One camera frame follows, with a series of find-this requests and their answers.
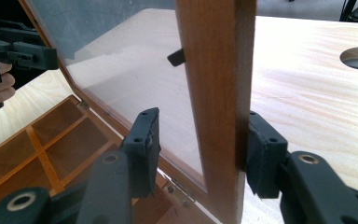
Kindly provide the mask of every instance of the hinge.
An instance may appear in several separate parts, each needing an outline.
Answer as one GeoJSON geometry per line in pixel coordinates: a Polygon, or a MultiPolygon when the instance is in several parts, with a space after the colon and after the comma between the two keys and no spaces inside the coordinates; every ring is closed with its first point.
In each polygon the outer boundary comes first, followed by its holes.
{"type": "Polygon", "coordinates": [[[168,184],[164,186],[164,190],[166,190],[172,198],[176,200],[183,207],[190,207],[192,204],[196,202],[195,194],[185,189],[181,184],[177,182],[177,180],[173,178],[167,178],[169,180],[168,184]]]}
{"type": "Polygon", "coordinates": [[[77,107],[82,111],[86,111],[90,109],[89,104],[83,99],[81,99],[81,101],[77,104],[77,107]]]}

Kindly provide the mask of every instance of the light wood table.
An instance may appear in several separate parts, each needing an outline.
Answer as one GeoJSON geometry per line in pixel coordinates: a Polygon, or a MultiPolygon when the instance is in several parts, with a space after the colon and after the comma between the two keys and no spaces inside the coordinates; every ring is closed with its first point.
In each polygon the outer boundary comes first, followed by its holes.
{"type": "MultiPolygon", "coordinates": [[[[257,18],[251,108],[358,189],[358,70],[339,59],[356,47],[358,23],[257,18]]],[[[0,110],[0,143],[71,93],[59,71],[20,89],[0,110]]],[[[246,189],[243,223],[282,223],[278,204],[246,189]]]]}

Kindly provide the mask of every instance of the box lid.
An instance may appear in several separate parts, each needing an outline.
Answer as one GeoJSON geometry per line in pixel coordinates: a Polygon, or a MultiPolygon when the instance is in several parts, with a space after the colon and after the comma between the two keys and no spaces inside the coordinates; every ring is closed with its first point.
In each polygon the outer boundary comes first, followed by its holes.
{"type": "Polygon", "coordinates": [[[122,135],[159,107],[159,167],[220,220],[241,221],[247,125],[236,122],[249,111],[255,11],[236,15],[255,1],[187,1],[176,12],[165,0],[20,2],[80,98],[122,135]],[[167,56],[182,46],[186,66],[173,67],[167,56]],[[243,57],[248,66],[237,66],[243,57]]]}

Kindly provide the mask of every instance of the glass pane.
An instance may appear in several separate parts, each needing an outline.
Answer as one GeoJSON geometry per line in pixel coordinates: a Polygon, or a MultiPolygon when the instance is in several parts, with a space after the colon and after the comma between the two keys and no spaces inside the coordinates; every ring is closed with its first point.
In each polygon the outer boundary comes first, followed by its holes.
{"type": "Polygon", "coordinates": [[[162,156],[204,187],[173,1],[29,0],[73,81],[128,127],[160,109],[162,156]]]}

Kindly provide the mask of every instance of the compartment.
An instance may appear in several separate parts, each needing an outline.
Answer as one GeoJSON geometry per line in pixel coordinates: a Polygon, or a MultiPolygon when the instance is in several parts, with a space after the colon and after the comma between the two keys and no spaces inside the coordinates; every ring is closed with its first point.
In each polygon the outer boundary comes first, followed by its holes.
{"type": "Polygon", "coordinates": [[[32,127],[43,146],[82,116],[83,114],[77,108],[75,102],[67,99],[61,105],[58,105],[57,108],[46,114],[46,116],[34,123],[32,127]]]}
{"type": "Polygon", "coordinates": [[[27,187],[52,188],[38,158],[30,161],[21,170],[0,185],[0,201],[8,194],[27,187]]]}
{"type": "Polygon", "coordinates": [[[105,135],[86,118],[46,149],[46,154],[59,179],[63,180],[107,142],[105,135]]]}
{"type": "MultiPolygon", "coordinates": [[[[113,151],[113,150],[117,150],[117,149],[118,149],[118,146],[112,145],[106,151],[113,151]]],[[[87,180],[91,173],[91,167],[92,167],[92,163],[90,165],[88,165],[79,175],[75,176],[75,178],[69,180],[68,183],[63,183],[64,187],[66,189],[69,189],[72,186],[87,180]]]]}
{"type": "Polygon", "coordinates": [[[35,153],[26,131],[0,146],[0,178],[35,153]]]}

